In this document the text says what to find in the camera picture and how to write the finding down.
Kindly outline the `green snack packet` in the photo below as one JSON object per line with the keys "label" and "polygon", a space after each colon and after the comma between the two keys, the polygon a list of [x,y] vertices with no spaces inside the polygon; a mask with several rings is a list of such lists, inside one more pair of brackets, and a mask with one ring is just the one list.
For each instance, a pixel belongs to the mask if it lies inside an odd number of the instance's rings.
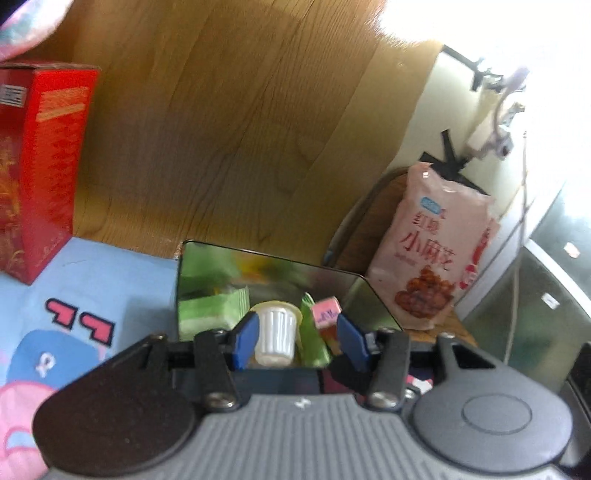
{"label": "green snack packet", "polygon": [[298,326],[297,349],[302,366],[322,369],[331,363],[332,355],[320,331],[315,327],[314,314],[311,310],[314,305],[315,301],[311,294],[304,294],[301,298],[301,323]]}
{"label": "green snack packet", "polygon": [[232,330],[250,309],[249,288],[180,300],[177,304],[178,338],[190,341],[208,330]]}

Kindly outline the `white jelly cup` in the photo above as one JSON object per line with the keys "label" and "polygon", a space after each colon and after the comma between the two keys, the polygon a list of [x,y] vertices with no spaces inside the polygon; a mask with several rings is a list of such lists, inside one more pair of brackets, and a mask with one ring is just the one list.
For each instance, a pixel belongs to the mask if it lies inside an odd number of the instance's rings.
{"label": "white jelly cup", "polygon": [[266,301],[252,307],[259,316],[259,340],[254,360],[266,368],[290,366],[296,355],[301,310],[283,301]]}

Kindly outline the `pink small candy box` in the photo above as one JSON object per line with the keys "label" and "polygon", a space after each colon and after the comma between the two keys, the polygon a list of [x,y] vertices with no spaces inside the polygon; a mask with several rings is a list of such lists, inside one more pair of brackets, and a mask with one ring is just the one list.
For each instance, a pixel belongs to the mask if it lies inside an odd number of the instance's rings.
{"label": "pink small candy box", "polygon": [[342,307],[335,297],[325,298],[311,306],[312,319],[318,330],[327,329],[338,322]]}

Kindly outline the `green flat snack packet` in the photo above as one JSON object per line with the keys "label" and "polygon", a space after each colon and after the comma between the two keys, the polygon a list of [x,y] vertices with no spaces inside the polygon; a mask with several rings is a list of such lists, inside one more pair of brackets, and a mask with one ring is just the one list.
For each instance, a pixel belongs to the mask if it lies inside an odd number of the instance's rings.
{"label": "green flat snack packet", "polygon": [[314,305],[315,301],[311,294],[304,294],[301,298],[301,323],[298,326],[297,349],[302,366],[322,369],[331,363],[332,355],[320,331],[315,327],[314,314],[311,310]]}

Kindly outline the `black snack storage box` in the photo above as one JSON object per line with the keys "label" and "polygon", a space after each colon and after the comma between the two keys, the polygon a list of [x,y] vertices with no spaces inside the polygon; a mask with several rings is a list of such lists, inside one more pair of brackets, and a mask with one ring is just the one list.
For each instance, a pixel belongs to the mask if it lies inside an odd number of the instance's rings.
{"label": "black snack storage box", "polygon": [[[363,331],[380,327],[400,330],[385,304],[363,276],[308,265],[247,250],[226,248],[197,241],[180,247],[176,277],[176,318],[180,300],[206,297],[242,287],[249,288],[250,309],[266,301],[283,301],[301,307],[304,294],[315,302],[335,297],[342,314]],[[332,358],[341,354],[335,326],[320,331]],[[301,365],[297,343],[291,365]]]}

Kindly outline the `pink fried-twist snack bag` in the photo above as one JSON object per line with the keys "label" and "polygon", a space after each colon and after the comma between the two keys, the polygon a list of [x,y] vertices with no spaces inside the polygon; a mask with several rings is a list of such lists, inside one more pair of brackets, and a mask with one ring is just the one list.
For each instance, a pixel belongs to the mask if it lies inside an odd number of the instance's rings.
{"label": "pink fried-twist snack bag", "polygon": [[408,169],[405,194],[367,274],[401,327],[431,330],[444,322],[499,229],[494,203],[429,163]]}

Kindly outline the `red gift box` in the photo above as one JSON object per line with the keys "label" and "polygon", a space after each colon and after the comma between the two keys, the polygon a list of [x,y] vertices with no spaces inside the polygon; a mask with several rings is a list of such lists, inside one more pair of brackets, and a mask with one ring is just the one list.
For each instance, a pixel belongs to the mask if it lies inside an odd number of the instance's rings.
{"label": "red gift box", "polygon": [[98,76],[89,65],[1,65],[1,270],[24,284],[32,284],[72,236]]}

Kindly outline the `pink blue plush toy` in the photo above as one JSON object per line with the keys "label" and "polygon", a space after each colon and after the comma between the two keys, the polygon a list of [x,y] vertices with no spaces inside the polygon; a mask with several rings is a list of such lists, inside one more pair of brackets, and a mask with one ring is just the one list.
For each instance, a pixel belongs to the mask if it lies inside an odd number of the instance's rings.
{"label": "pink blue plush toy", "polygon": [[1,0],[0,59],[13,59],[50,37],[73,0]]}

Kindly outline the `wooden board on wall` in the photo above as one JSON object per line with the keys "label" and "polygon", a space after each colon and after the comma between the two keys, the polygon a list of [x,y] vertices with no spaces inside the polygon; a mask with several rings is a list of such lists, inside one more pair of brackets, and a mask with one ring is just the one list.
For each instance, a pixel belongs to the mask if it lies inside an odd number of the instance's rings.
{"label": "wooden board on wall", "polygon": [[77,1],[35,60],[100,68],[78,237],[318,264],[396,157],[441,47],[391,1]]}

